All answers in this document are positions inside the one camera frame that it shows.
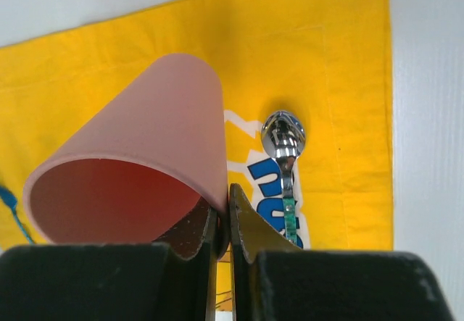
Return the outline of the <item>pink plastic cup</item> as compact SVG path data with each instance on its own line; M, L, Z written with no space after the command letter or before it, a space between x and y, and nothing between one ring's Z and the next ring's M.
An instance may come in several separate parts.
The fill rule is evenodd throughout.
M50 243L149 243L200 200L228 245L223 91L190 54L157 59L28 177L23 205Z

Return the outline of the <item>yellow Pikachu cloth placemat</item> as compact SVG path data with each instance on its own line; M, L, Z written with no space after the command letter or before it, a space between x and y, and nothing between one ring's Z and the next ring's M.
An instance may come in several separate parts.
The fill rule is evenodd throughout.
M300 241L393 247L389 0L180 0L1 50L1 184L29 173L142 70L177 51L223 86L228 181L258 204L245 128L281 89L309 133Z

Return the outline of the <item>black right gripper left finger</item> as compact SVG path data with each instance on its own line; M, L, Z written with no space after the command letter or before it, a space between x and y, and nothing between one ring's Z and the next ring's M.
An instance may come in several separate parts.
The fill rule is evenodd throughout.
M152 243L16 246L3 320L213 320L218 214L204 199Z

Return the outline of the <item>green handled metal spoon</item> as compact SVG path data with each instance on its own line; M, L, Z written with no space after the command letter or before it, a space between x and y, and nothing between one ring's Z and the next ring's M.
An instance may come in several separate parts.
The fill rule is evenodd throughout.
M305 129L297 117L288 111L272 113L261 128L264 151L278 165L283 199L286 239L297 244L297 215L294 198L293 169L305 149Z

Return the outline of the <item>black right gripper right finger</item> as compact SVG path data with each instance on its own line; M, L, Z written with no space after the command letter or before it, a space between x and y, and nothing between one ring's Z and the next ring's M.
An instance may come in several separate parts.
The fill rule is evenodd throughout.
M401 251L303 250L230 187L235 320L451 320L439 283Z

